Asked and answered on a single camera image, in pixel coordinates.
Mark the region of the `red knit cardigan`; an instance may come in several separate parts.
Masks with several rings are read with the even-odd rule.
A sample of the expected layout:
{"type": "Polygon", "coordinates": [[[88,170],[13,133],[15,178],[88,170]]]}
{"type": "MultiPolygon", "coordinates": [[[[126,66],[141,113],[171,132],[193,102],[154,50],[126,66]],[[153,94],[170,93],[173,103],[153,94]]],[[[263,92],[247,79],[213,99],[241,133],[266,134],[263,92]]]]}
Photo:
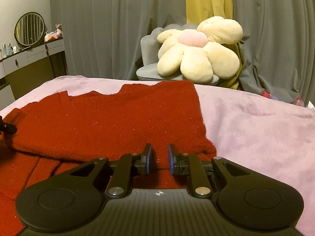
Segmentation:
{"type": "Polygon", "coordinates": [[[22,230],[15,200],[26,187],[98,157],[118,160],[152,145],[150,173],[137,177],[140,188],[180,188],[168,172],[168,146],[209,160],[215,146],[194,85],[189,81],[155,85],[125,84],[111,95],[66,91],[13,109],[5,122],[17,127],[1,133],[1,235],[22,230]]]}

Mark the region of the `grey shell chair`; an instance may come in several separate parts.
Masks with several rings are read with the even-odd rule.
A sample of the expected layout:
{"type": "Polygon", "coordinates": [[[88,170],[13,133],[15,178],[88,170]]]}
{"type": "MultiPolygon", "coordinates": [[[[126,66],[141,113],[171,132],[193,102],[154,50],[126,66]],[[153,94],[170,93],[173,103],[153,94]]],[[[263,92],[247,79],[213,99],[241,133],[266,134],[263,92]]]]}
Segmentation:
{"type": "MultiPolygon", "coordinates": [[[[164,79],[181,74],[182,78],[187,79],[180,69],[183,52],[190,47],[205,51],[208,43],[205,33],[196,29],[179,29],[174,24],[168,28],[158,27],[140,41],[144,67],[137,71],[137,76],[140,79],[164,79]]],[[[205,84],[212,83],[215,79],[214,75],[205,84]]]]}

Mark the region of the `grey dressing table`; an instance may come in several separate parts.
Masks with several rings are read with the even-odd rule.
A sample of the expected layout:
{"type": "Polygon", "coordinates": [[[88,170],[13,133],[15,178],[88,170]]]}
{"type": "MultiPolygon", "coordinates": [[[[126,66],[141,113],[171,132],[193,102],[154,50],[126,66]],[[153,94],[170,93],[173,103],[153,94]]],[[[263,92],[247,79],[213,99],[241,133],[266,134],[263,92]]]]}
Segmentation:
{"type": "Polygon", "coordinates": [[[17,100],[48,80],[67,75],[64,40],[55,40],[1,60],[1,79],[17,100]]]}

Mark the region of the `grey curtain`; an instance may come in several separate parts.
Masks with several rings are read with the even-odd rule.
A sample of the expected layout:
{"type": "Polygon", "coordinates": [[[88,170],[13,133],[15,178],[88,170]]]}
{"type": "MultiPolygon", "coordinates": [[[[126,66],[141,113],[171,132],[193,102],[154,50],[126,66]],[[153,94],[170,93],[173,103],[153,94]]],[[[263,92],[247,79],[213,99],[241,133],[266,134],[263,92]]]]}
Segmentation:
{"type": "MultiPolygon", "coordinates": [[[[140,40],[158,27],[186,24],[186,0],[50,0],[61,23],[71,75],[136,79],[144,65],[140,40]]],[[[237,75],[218,86],[279,100],[314,101],[314,0],[233,0],[243,28],[233,45],[237,75]]]]}

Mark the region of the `round black framed mirror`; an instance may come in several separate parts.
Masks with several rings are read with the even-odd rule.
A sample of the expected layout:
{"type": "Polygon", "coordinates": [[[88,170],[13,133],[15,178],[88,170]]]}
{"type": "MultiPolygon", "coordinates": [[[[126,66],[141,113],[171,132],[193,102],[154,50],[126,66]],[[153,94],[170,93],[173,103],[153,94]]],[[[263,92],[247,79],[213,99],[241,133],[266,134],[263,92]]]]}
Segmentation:
{"type": "Polygon", "coordinates": [[[44,19],[39,13],[27,12],[17,21],[14,37],[19,46],[34,46],[42,40],[45,29],[44,19]]]}

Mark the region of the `cream flower plush cushion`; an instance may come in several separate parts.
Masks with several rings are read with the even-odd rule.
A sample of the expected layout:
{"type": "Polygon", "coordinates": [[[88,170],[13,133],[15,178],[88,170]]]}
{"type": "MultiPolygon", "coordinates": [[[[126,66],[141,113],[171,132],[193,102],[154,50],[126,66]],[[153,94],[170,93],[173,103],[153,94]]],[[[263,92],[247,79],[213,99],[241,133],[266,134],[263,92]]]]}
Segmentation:
{"type": "Polygon", "coordinates": [[[230,79],[240,68],[238,55],[224,45],[235,45],[243,38],[241,25],[233,19],[214,16],[196,29],[169,29],[157,36],[157,72],[161,77],[180,70],[183,77],[197,84],[214,76],[230,79]]]}

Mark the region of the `pink plush bedspread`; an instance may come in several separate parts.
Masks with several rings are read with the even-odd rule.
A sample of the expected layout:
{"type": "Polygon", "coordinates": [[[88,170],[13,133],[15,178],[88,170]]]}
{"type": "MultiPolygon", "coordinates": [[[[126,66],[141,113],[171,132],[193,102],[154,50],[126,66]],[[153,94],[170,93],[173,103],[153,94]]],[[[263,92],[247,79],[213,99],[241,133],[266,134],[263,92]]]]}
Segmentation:
{"type": "MultiPolygon", "coordinates": [[[[66,91],[78,96],[91,91],[117,93],[125,81],[83,76],[62,76],[48,81],[1,111],[4,118],[15,108],[66,91]]],[[[297,228],[314,235],[314,110],[262,96],[194,85],[199,97],[206,137],[224,157],[291,185],[302,195],[304,211],[297,228]]]]}

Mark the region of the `pink plush toy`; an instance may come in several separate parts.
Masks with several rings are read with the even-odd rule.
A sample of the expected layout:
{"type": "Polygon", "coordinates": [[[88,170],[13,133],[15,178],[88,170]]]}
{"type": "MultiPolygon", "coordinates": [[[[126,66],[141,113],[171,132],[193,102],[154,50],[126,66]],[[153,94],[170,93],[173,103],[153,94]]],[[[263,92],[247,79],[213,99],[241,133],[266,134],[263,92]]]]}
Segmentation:
{"type": "Polygon", "coordinates": [[[63,38],[63,32],[62,32],[62,24],[56,25],[56,39],[63,38]]]}

